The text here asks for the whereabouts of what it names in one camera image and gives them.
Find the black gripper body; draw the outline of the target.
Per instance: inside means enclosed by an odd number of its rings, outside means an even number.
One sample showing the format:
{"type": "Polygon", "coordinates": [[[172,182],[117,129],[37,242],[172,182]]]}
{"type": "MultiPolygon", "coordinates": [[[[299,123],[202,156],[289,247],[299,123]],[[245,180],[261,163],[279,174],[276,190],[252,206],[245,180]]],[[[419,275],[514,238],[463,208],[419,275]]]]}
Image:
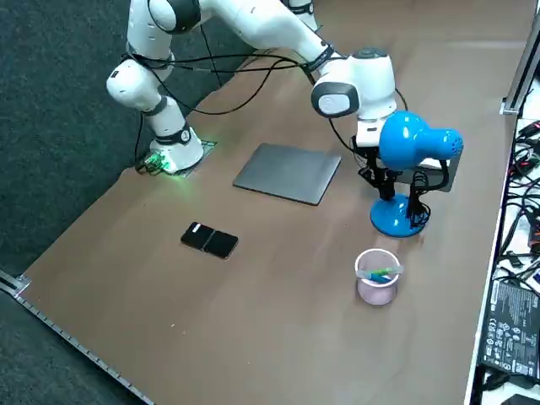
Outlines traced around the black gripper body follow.
{"type": "Polygon", "coordinates": [[[356,146],[355,160],[360,169],[383,169],[383,166],[379,164],[380,153],[378,146],[356,146]]]}

